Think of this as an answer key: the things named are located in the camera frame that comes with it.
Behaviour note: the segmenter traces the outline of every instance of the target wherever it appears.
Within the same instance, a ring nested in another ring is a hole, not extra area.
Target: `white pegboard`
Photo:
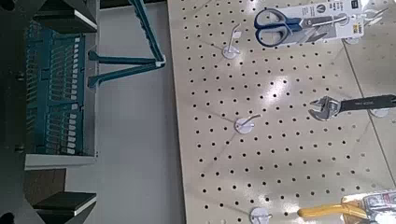
[[[365,36],[356,45],[346,45],[364,96],[396,94],[396,4],[393,1],[370,1],[365,8],[388,8],[382,20],[366,26]],[[389,168],[396,175],[396,110],[384,118],[373,117]]]
[[[275,49],[257,43],[258,11],[298,4],[168,2],[188,223],[249,223],[257,206],[274,215],[270,223],[304,223],[300,207],[394,188],[367,112],[327,122],[307,113],[323,95],[361,97],[341,41]],[[237,23],[241,53],[227,60],[221,50]],[[262,117],[251,133],[233,129],[235,120],[256,114]],[[342,223],[339,217],[307,221]]]

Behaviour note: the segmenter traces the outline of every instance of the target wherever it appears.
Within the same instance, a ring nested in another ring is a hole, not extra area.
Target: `scissors blade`
[[[306,40],[306,42],[315,42],[315,41],[321,39],[321,38],[322,38],[323,36],[325,36],[325,35],[327,35],[327,33],[323,33],[323,34],[320,34],[320,35],[311,35],[311,36]]]
[[[314,18],[306,18],[301,21],[301,27],[303,29],[332,24],[339,21],[344,21],[347,19],[347,16],[325,16],[325,17],[314,17]]]

